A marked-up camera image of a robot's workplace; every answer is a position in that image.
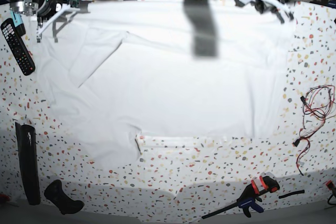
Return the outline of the white T-shirt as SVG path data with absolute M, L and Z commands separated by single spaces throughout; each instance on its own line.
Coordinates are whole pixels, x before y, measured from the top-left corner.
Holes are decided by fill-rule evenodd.
M 104 169 L 137 135 L 267 138 L 295 21 L 222 3 L 92 3 L 32 47 L 51 109 Z

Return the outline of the light blue box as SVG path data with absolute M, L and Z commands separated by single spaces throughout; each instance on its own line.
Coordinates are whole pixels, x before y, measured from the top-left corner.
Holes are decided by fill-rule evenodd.
M 24 36 L 26 34 L 26 30 L 25 30 L 24 23 L 23 23 L 20 13 L 13 12 L 11 10 L 11 17 L 13 19 L 13 23 L 14 23 L 17 33 L 21 37 Z

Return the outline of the orange clamp at table edge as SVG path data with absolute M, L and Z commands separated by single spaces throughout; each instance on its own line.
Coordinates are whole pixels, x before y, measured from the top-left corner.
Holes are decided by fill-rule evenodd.
M 336 188 L 335 188 L 335 185 L 334 185 L 334 183 L 333 183 L 331 180 L 329 180 L 329 181 L 326 183 L 326 186 L 327 186 L 328 190 L 331 191 L 331 195 L 330 195 L 330 197 L 328 198 L 327 203 L 328 203 L 328 205 L 330 205 L 330 206 L 336 206 L 335 201 L 332 201 L 332 199 L 335 199 L 335 198 L 336 198 Z

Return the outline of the short black rod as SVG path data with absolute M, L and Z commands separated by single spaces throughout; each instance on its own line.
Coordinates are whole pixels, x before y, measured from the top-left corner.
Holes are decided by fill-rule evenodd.
M 284 199 L 284 198 L 287 198 L 287 197 L 290 197 L 290 196 L 300 195 L 300 194 L 304 194 L 304 193 L 305 193 L 305 190 L 298 190 L 298 191 L 293 191 L 293 192 L 281 195 L 278 198 L 279 199 Z

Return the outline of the long black cylindrical case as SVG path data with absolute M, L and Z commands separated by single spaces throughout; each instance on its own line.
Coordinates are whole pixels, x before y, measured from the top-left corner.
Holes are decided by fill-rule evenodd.
M 40 204 L 40 189 L 37 170 L 36 131 L 35 128 L 15 123 L 18 146 L 19 168 L 28 203 Z

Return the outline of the black and orange bar clamp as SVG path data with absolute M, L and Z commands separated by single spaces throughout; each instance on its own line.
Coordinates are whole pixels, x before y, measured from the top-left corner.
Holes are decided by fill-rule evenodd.
M 274 180 L 273 178 L 269 176 L 264 176 L 264 177 L 260 176 L 259 179 L 263 186 L 262 190 L 258 189 L 254 180 L 251 180 L 251 183 L 245 187 L 241 196 L 234 203 L 222 209 L 214 211 L 210 214 L 206 214 L 202 216 L 202 219 L 207 219 L 215 215 L 219 215 L 233 208 L 241 209 L 247 218 L 251 218 L 251 213 L 249 211 L 250 208 L 258 213 L 263 213 L 264 212 L 263 207 L 258 205 L 256 201 L 262 202 L 262 199 L 261 199 L 262 195 L 266 193 L 277 192 L 280 189 L 280 186 L 276 180 Z

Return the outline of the black TV remote control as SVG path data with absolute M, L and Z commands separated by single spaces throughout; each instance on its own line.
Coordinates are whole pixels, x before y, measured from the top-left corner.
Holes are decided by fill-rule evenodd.
M 35 64 L 11 18 L 3 21 L 1 31 L 23 75 L 31 75 L 35 71 Z

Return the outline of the black game controller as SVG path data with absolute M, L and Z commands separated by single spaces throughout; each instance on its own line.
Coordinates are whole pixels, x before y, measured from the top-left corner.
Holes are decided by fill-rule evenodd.
M 81 200 L 73 200 L 68 197 L 63 189 L 61 180 L 54 180 L 44 191 L 44 196 L 51 201 L 63 215 L 76 214 L 85 206 Z

